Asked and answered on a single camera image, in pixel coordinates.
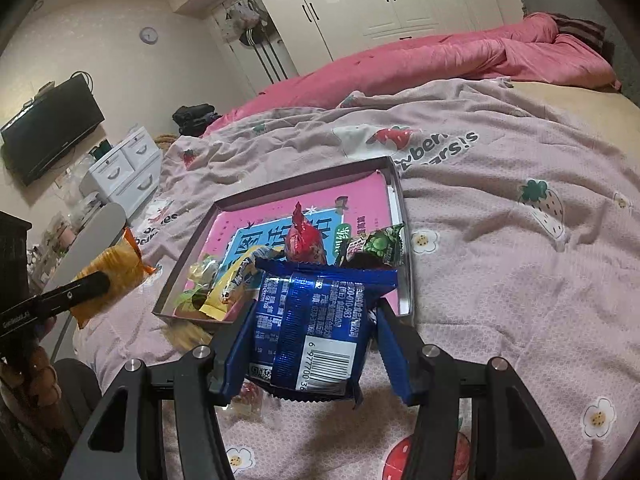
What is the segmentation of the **yellow orange snack packet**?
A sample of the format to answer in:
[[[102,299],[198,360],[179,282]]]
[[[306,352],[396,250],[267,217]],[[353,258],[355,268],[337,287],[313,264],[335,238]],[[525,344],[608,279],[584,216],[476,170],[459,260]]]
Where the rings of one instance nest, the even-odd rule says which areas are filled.
[[[75,280],[85,278],[94,272],[103,272],[110,281],[110,287],[105,294],[70,309],[70,313],[75,318],[80,330],[92,318],[116,304],[122,297],[139,286],[155,272],[155,269],[143,262],[142,253],[134,234],[129,228],[126,228],[122,238],[115,245],[101,252],[88,266],[85,266],[75,276]]]

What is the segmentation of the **round cookie clear wrapper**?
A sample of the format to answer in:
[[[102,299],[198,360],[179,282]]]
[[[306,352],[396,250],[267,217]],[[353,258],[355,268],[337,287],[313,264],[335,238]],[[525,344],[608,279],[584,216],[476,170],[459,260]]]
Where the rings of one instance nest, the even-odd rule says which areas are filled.
[[[254,382],[244,380],[240,392],[220,410],[227,417],[259,420],[262,416],[262,402],[264,402],[262,389]]]

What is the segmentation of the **yellow long snack packet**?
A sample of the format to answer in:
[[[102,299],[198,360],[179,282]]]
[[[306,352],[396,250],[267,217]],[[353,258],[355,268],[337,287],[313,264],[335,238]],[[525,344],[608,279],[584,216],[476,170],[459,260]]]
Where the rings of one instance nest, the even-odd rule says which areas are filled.
[[[279,258],[283,255],[283,246],[256,245],[248,248],[216,281],[198,310],[209,318],[223,321],[231,308],[243,297],[247,285],[254,280],[259,271],[256,260]]]

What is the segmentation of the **blue foil snack packet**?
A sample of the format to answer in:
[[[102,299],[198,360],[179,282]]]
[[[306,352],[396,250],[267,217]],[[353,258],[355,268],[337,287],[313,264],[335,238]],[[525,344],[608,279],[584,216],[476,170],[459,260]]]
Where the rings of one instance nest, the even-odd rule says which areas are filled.
[[[246,378],[295,402],[361,403],[372,309],[397,288],[393,269],[349,269],[259,258]]]

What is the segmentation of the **red snack packet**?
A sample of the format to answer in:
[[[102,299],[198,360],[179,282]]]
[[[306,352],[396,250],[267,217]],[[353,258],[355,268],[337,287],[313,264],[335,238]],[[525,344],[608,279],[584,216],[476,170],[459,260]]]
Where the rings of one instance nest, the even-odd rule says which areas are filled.
[[[327,264],[322,234],[306,219],[300,203],[295,205],[291,222],[284,248],[288,261]]]

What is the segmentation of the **green pea snack packet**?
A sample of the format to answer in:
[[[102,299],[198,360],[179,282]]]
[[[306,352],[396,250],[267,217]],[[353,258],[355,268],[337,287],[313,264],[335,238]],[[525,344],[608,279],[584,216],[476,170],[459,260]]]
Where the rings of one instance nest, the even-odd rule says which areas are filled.
[[[353,269],[396,268],[402,257],[403,223],[367,232],[341,242],[336,265]]]

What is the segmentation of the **green yellow snack packet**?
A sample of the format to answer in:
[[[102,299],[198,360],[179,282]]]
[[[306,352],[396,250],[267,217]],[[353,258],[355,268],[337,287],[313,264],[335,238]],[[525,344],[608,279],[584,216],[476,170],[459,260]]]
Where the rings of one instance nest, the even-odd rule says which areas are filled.
[[[190,265],[186,288],[176,300],[177,312],[196,312],[203,307],[219,269],[215,256],[205,254]]]

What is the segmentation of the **grey bed footboard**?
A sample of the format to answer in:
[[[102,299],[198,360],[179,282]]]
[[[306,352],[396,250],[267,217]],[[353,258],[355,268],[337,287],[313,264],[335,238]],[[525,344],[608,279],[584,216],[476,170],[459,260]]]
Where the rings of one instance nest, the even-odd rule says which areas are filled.
[[[122,206],[108,203],[103,206],[77,235],[70,250],[47,282],[45,292],[69,283],[78,272],[96,258],[107,247],[118,242],[127,224]],[[56,317],[55,326],[41,341],[41,345],[52,362],[75,357],[73,334],[75,319],[70,312]]]

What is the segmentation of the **white drawer cabinet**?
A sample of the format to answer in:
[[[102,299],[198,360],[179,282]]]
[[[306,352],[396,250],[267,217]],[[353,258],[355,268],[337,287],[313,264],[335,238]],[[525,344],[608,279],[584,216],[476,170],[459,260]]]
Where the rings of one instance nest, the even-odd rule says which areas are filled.
[[[130,220],[160,183],[162,156],[149,131],[139,127],[87,170],[79,191],[121,206]]]

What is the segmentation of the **dark clothes pile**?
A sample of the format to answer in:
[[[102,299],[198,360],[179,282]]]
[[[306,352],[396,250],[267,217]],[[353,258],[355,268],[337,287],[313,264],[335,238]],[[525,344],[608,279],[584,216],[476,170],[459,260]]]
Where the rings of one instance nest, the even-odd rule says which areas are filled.
[[[206,128],[220,118],[210,104],[180,106],[171,116],[180,136],[201,136]]]

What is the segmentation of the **pink strawberry print blanket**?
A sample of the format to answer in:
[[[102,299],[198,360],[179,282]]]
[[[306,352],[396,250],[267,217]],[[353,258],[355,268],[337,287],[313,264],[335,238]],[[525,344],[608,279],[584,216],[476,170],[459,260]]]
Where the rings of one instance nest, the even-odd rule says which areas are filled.
[[[171,145],[142,235],[149,278],[74,335],[107,387],[130,358],[177,352],[152,311],[215,201],[352,158],[401,177],[414,322],[462,360],[503,356],[548,418],[575,474],[611,477],[639,423],[639,152],[601,110],[593,133],[502,80],[355,92],[330,110],[285,107]]]

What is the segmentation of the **hot pink quilt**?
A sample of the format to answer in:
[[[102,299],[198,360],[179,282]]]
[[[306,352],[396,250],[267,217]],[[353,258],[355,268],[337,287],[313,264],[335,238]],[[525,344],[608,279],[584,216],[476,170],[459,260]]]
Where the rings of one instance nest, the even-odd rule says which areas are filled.
[[[393,94],[437,79],[507,76],[585,89],[620,88],[610,63],[582,40],[559,31],[547,13],[513,25],[398,40],[272,84],[207,127],[209,136],[244,117],[282,107],[333,108],[358,90]]]

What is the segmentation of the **grey padded headboard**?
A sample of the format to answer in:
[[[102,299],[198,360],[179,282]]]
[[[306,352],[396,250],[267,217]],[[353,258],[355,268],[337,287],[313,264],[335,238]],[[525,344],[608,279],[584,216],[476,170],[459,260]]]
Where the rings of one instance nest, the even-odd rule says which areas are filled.
[[[521,0],[524,14],[544,12],[565,16],[568,20],[593,22],[601,29],[600,39],[584,40],[614,68],[622,84],[622,93],[639,105],[639,61],[612,18],[597,0]]]

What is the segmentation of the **black wall television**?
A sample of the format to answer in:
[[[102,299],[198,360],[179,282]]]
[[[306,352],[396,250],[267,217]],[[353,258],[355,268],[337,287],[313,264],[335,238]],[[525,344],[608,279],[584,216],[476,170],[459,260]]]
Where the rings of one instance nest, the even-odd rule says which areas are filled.
[[[76,74],[1,128],[6,166],[22,185],[29,186],[103,121],[86,78]]]

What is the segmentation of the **round wall clock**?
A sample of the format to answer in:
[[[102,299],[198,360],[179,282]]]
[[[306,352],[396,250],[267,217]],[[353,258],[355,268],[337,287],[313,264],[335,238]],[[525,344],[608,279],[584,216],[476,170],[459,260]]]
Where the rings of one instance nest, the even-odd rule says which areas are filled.
[[[157,44],[157,41],[160,39],[160,35],[155,28],[145,26],[139,32],[139,38],[144,44],[154,46],[154,44]]]

